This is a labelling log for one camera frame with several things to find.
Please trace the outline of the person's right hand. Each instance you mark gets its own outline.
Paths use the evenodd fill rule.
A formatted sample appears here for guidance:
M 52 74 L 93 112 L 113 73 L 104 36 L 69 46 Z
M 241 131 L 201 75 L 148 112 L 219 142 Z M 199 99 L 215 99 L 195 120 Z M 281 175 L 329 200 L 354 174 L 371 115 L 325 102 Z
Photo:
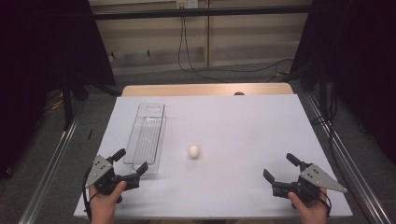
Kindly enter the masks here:
M 300 214 L 302 224 L 327 224 L 328 208 L 321 201 L 303 203 L 294 193 L 289 192 L 288 197 Z

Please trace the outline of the black curtain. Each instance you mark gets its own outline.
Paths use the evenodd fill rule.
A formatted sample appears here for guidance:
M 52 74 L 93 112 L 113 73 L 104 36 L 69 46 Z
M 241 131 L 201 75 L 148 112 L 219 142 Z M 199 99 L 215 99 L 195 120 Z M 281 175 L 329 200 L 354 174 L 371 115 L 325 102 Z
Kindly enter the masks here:
M 0 0 L 0 178 L 26 148 L 47 94 L 116 84 L 89 0 Z
M 396 164 L 396 0 L 312 0 L 291 71 L 333 82 Z

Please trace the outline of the black horizontal metal bar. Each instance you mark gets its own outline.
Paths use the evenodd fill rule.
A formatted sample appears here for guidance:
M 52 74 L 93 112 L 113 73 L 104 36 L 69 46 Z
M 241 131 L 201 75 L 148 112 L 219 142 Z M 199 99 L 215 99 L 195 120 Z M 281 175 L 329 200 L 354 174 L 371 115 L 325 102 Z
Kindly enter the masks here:
M 235 16 L 235 15 L 266 15 L 266 14 L 297 14 L 308 13 L 311 6 L 285 6 L 285 7 L 222 7 L 222 8 L 195 8 L 195 9 L 166 9 L 145 11 L 122 11 L 92 13 L 96 21 L 107 20 L 133 20 L 133 19 L 159 19 L 205 16 Z

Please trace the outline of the white table mat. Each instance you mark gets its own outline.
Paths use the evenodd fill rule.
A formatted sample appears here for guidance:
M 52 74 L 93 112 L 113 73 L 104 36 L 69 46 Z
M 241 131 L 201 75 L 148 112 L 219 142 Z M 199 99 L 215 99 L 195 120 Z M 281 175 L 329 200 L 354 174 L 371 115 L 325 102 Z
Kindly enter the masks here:
M 159 172 L 122 195 L 119 219 L 239 219 L 294 217 L 263 178 L 292 182 L 299 170 L 288 153 L 333 173 L 295 94 L 256 96 L 120 97 L 100 155 L 126 147 L 140 104 L 165 105 Z M 189 157 L 197 145 L 200 156 Z

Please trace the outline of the black metal stand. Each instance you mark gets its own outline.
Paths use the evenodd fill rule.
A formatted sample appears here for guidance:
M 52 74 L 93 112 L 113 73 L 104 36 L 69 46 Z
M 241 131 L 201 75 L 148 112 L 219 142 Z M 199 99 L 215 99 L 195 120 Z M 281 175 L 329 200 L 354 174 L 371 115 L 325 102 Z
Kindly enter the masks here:
M 64 130 L 66 131 L 74 119 L 71 95 L 74 95 L 79 101 L 85 101 L 89 94 L 84 87 L 84 76 L 79 74 L 64 74 L 61 79 L 61 84 L 65 115 Z

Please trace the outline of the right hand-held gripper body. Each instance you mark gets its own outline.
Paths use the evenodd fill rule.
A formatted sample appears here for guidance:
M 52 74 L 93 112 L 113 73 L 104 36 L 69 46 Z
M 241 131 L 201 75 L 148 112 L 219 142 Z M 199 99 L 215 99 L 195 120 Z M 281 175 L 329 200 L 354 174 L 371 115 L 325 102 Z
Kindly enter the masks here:
M 293 161 L 292 164 L 300 169 L 298 179 L 294 182 L 278 182 L 271 176 L 273 195 L 279 198 L 288 198 L 288 193 L 295 193 L 304 203 L 310 203 L 317 199 L 321 188 L 347 193 L 347 189 L 339 184 L 314 163 Z

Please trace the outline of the clear plastic storage container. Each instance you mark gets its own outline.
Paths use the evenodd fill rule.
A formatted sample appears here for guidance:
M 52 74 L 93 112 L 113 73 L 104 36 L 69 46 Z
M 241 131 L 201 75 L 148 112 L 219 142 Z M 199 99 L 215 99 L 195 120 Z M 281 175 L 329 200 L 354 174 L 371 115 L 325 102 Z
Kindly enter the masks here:
M 145 175 L 158 174 L 165 125 L 164 104 L 139 105 L 123 158 L 123 163 L 130 167 L 132 173 L 146 162 L 148 169 Z

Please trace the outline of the aluminium floor rail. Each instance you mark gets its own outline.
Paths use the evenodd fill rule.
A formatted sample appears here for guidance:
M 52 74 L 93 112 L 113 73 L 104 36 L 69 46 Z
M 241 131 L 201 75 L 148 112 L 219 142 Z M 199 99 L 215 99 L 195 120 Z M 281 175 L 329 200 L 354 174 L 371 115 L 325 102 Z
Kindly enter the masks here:
M 348 179 L 353 183 L 353 186 L 357 191 L 357 193 L 354 194 L 355 200 L 362 200 L 360 207 L 366 208 L 369 213 L 368 217 L 373 219 L 370 224 L 392 224 L 386 209 L 361 174 L 361 171 L 353 161 L 332 123 L 324 118 L 323 113 L 319 109 L 319 102 L 315 95 L 313 93 L 308 93 L 306 98 L 323 131 L 328 135 L 330 151 L 336 156 L 334 162 L 340 161 L 343 164 Z
M 74 115 L 72 116 L 68 127 L 64 130 L 63 135 L 49 161 L 49 165 L 42 175 L 39 184 L 35 188 L 35 192 L 24 209 L 18 224 L 35 224 L 43 202 L 45 201 L 50 190 L 50 186 L 58 172 L 61 161 L 64 157 L 64 153 L 68 149 L 75 129 L 78 126 L 78 122 L 85 104 L 85 102 L 77 103 L 76 108 L 72 110 Z

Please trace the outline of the person's left hand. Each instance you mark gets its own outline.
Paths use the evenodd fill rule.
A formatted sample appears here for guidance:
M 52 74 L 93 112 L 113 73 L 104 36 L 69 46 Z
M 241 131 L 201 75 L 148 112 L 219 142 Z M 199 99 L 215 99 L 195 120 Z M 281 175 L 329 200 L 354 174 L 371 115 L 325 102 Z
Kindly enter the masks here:
M 121 181 L 110 195 L 99 194 L 95 186 L 89 188 L 91 224 L 114 224 L 117 199 L 125 188 L 125 181 Z

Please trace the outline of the wooden table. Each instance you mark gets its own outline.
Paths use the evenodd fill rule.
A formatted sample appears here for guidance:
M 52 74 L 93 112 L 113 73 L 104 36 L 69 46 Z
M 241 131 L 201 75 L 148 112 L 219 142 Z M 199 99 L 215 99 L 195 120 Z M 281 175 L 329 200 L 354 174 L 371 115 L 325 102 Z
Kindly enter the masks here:
M 294 94 L 288 83 L 130 85 L 122 97 Z

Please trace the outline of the white wall socket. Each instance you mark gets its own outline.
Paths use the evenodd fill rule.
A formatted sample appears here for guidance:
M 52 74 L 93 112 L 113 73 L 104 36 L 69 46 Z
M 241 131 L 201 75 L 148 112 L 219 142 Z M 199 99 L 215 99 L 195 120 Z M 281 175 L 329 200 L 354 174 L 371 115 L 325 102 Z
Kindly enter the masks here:
M 176 0 L 177 9 L 196 9 L 198 0 Z

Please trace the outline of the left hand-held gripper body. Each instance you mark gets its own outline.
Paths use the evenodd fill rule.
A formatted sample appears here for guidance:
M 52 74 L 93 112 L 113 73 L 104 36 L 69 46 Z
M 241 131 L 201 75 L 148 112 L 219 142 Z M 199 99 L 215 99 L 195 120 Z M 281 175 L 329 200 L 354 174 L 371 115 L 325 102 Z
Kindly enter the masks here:
M 92 163 L 85 188 L 95 186 L 101 194 L 110 195 L 115 187 L 121 182 L 126 182 L 126 190 L 139 187 L 140 176 L 137 173 L 131 175 L 116 175 L 113 163 L 107 161 L 101 155 L 97 155 Z

